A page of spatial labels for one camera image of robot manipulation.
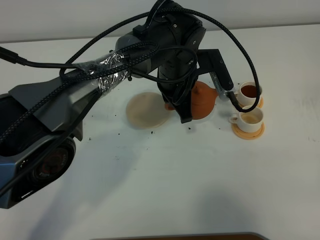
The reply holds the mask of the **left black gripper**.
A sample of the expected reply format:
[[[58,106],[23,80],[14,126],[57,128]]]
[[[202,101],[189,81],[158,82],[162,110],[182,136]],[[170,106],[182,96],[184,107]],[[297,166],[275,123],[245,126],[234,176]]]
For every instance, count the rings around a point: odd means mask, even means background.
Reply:
[[[175,105],[181,123],[188,123],[193,119],[191,91],[198,78],[195,76],[196,69],[195,63],[165,63],[158,68],[157,77],[160,82],[157,86],[165,101]]]

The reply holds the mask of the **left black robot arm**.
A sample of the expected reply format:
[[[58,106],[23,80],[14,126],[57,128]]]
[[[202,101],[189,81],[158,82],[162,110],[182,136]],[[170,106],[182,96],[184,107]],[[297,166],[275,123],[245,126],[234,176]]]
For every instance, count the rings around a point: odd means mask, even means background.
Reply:
[[[53,80],[18,85],[0,97],[1,208],[13,207],[66,172],[76,153],[75,139],[83,138],[83,119],[123,80],[156,82],[181,122],[192,120],[191,91],[205,33],[200,15],[159,0],[143,17],[145,24],[119,38],[115,50],[88,62],[76,60],[101,35],[64,64],[31,62],[0,50],[0,57],[14,64],[59,69]]]

